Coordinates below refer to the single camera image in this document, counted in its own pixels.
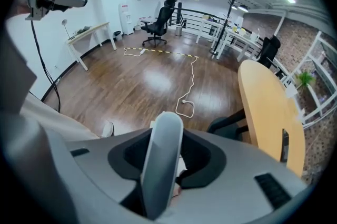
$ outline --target white cable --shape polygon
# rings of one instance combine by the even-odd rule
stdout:
[[[191,86],[190,86],[189,92],[187,92],[186,94],[184,94],[183,96],[181,96],[181,97],[178,99],[178,101],[177,101],[177,106],[175,107],[175,113],[176,113],[177,115],[181,115],[181,116],[188,117],[188,118],[192,118],[193,115],[194,115],[194,103],[193,103],[192,101],[187,101],[186,98],[188,97],[189,93],[191,92],[191,88],[194,86],[193,63],[195,63],[197,59],[198,59],[198,58],[195,57],[195,60],[194,60],[193,62],[191,62],[191,69],[192,69],[192,84],[191,84]],[[186,96],[186,98],[185,98],[184,100],[182,100],[182,103],[183,103],[183,104],[189,103],[189,104],[191,104],[191,105],[193,106],[193,111],[192,111],[192,115],[191,115],[191,116],[187,116],[187,115],[184,115],[184,114],[180,114],[180,113],[178,113],[178,111],[177,111],[177,110],[178,110],[179,101],[180,101],[182,98],[184,98],[185,96]]]
[[[133,55],[133,54],[126,54],[126,51],[127,51],[126,48],[124,50],[125,50],[124,54],[123,54],[124,56],[135,56],[135,57],[139,57],[139,56],[143,55],[144,52],[146,51],[145,49],[143,49],[139,55]]]

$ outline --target yellow and black tape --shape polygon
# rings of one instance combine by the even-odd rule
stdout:
[[[134,50],[147,50],[147,51],[153,51],[153,52],[159,52],[159,53],[168,53],[168,54],[178,54],[178,55],[183,55],[187,57],[195,57],[198,58],[197,56],[193,56],[190,54],[183,54],[183,53],[178,53],[178,52],[170,52],[170,51],[162,51],[162,50],[154,50],[154,49],[147,49],[147,48],[139,48],[139,47],[125,47],[124,49],[134,49]]]

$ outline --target white table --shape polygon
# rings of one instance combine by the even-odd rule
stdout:
[[[234,41],[234,44],[233,46],[235,45],[235,42],[237,39],[239,39],[240,41],[242,41],[246,46],[242,49],[242,51],[240,52],[239,56],[237,57],[237,61],[239,62],[240,60],[242,60],[243,56],[245,55],[247,49],[249,46],[251,46],[253,48],[253,50],[255,51],[256,48],[260,48],[260,46],[256,43],[256,42],[253,42],[251,41],[250,39],[247,39],[245,37],[243,37],[242,35],[238,34],[238,33],[235,33],[233,32],[231,29],[225,29],[225,33],[222,37],[222,39],[224,38],[224,41],[221,40],[220,43],[222,44],[221,46],[218,46],[217,48],[217,56],[216,56],[216,59],[219,59],[221,54],[222,54],[222,51],[223,49],[225,48],[226,45],[229,45],[230,44],[230,38],[231,36],[233,38],[235,38],[235,41]],[[253,55],[254,55],[254,51],[250,54],[249,56],[249,59],[252,59],[253,58]]]
[[[107,32],[109,34],[109,37],[110,37],[110,40],[111,40],[111,44],[112,44],[112,47],[114,48],[114,50],[116,50],[116,45],[115,45],[115,42],[114,42],[114,38],[113,38],[113,35],[110,33],[110,29],[109,29],[109,22],[106,22],[106,23],[103,23],[101,25],[98,25],[98,26],[95,26],[95,27],[92,27],[90,29],[88,29],[87,31],[83,32],[83,33],[80,33],[78,35],[75,36],[75,38],[73,39],[70,39],[70,40],[67,40],[67,45],[70,49],[70,51],[72,52],[72,54],[75,56],[75,59],[77,62],[81,63],[82,67],[85,69],[85,70],[88,70],[88,68],[85,66],[84,62],[82,61],[81,59],[81,56],[80,54],[77,52],[77,50],[74,48],[74,44],[81,40],[82,38],[84,38],[85,36],[89,35],[89,34],[94,34],[95,36],[95,39],[96,41],[99,43],[100,46],[102,46],[102,43],[100,42],[100,40],[98,40],[98,37],[97,37],[97,34],[96,34],[96,31],[99,30],[99,29],[102,29],[106,27],[107,29]]]
[[[209,35],[209,34],[207,34],[207,33],[205,33],[205,32],[202,31],[202,29],[204,28],[205,24],[212,25],[212,26],[216,27],[216,29],[213,32],[213,35]],[[219,24],[219,23],[213,22],[213,21],[208,21],[207,19],[203,19],[202,18],[201,19],[200,29],[198,31],[198,35],[197,35],[195,43],[197,44],[199,42],[200,37],[203,36],[203,37],[205,37],[205,38],[210,39],[210,40],[213,41],[212,42],[212,46],[211,46],[211,48],[213,48],[213,46],[215,44],[215,41],[217,40],[218,35],[219,35],[219,33],[220,33],[221,29],[222,29],[222,26],[223,26],[222,24]]]

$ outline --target green plant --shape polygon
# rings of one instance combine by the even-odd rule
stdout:
[[[311,74],[308,72],[302,72],[300,74],[295,75],[296,80],[297,80],[297,89],[301,88],[306,88],[308,85],[312,84],[315,82],[315,77],[313,77]]]

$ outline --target brick wall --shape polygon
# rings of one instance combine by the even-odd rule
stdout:
[[[260,37],[263,39],[273,35],[280,20],[281,18],[278,16],[247,13],[244,15],[243,27],[254,32],[257,32],[259,28]],[[289,72],[293,71],[305,56],[318,31],[317,28],[298,21],[287,18],[284,20],[277,34],[281,42],[281,48],[276,57]],[[330,36],[322,34],[322,38],[337,48],[335,40]],[[322,48],[318,46],[313,54],[318,57],[321,51]],[[337,70],[328,63],[328,60],[325,60],[323,65],[329,73],[333,74],[334,80],[337,82]],[[308,63],[304,68],[311,72],[314,66]],[[330,94],[322,79],[317,75],[314,90],[319,98]],[[301,107],[305,108],[306,112],[313,111],[316,108],[315,102],[307,89],[299,93],[299,103]],[[337,138],[337,112],[329,114],[317,124],[306,129],[304,134],[306,155],[302,178],[311,184],[319,178],[334,148]]]

